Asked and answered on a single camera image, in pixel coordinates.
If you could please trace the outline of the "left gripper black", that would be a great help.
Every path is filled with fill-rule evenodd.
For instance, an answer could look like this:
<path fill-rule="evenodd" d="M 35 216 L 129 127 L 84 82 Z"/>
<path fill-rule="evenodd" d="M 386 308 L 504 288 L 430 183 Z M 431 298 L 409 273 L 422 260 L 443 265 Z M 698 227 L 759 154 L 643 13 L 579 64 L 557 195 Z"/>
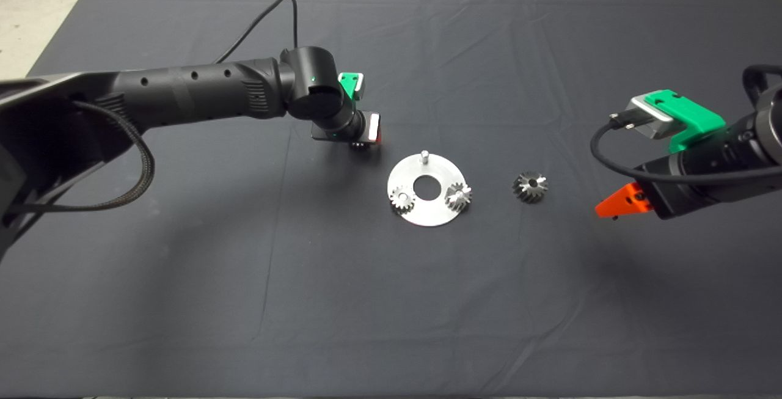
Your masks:
<path fill-rule="evenodd" d="M 323 142 L 382 143 L 381 115 L 379 112 L 354 112 L 341 126 L 327 129 L 313 123 L 311 137 Z"/>

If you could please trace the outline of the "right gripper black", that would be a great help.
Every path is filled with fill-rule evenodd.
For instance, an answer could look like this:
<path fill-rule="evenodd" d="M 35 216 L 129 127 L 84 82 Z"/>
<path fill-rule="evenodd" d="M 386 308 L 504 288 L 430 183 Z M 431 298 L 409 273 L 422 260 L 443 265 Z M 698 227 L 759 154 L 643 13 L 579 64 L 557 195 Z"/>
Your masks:
<path fill-rule="evenodd" d="M 663 156 L 636 167 L 660 175 L 724 174 L 743 170 L 734 150 L 726 143 L 703 143 Z M 692 185 L 637 179 L 609 195 L 595 206 L 600 218 L 617 219 L 634 213 L 654 211 L 662 220 L 670 220 L 720 202 L 718 196 L 729 185 Z"/>

